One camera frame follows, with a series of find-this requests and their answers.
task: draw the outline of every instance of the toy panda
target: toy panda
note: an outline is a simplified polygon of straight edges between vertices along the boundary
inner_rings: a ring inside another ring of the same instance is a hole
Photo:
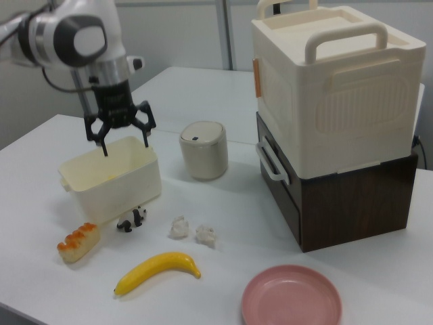
[[[124,232],[132,232],[131,229],[132,224],[135,224],[135,227],[139,227],[142,225],[141,220],[144,220],[147,216],[146,209],[143,210],[143,217],[140,215],[140,212],[138,209],[141,209],[140,206],[137,207],[137,209],[133,209],[132,211],[128,211],[120,217],[117,228],[118,229],[124,229]]]

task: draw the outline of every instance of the toy banana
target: toy banana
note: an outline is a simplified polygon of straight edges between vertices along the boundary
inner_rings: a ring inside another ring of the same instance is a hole
[[[180,252],[162,253],[134,267],[120,279],[114,289],[114,293],[116,295],[124,295],[137,288],[148,278],[168,269],[182,269],[188,271],[197,279],[200,279],[202,276],[194,260],[189,255]]]

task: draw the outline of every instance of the plastic tub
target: plastic tub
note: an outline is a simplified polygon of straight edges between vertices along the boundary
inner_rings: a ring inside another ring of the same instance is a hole
[[[79,211],[103,223],[161,193],[158,159],[152,147],[126,137],[73,158],[60,166],[61,183]]]
[[[278,2],[252,21],[258,112],[296,174],[410,155],[426,44],[351,7],[266,18]]]

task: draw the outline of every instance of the storage box handle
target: storage box handle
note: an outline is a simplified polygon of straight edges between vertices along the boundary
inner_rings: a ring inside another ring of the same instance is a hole
[[[277,3],[290,2],[291,0],[260,0],[257,4],[257,19],[265,19],[265,10],[270,5],[276,5]],[[310,9],[317,9],[317,0],[309,0]]]
[[[305,63],[313,64],[316,62],[317,47],[322,43],[368,34],[376,34],[376,49],[386,49],[388,44],[388,31],[381,22],[353,24],[352,26],[316,32],[311,35],[306,42]]]
[[[256,144],[256,152],[258,154],[258,157],[260,158],[260,162],[263,164],[263,167],[266,169],[266,172],[273,181],[285,181],[287,185],[290,185],[289,175],[284,170],[283,165],[278,160],[278,157],[275,155],[271,145],[265,137],[262,138],[262,141]],[[269,159],[275,165],[278,174],[275,174],[272,171],[272,168],[271,166],[269,166],[269,163],[263,152],[267,153]]]

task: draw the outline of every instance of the pink plate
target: pink plate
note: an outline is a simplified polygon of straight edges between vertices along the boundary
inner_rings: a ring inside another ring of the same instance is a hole
[[[266,269],[248,283],[242,297],[247,325],[338,325],[341,314],[334,285],[299,265]]]

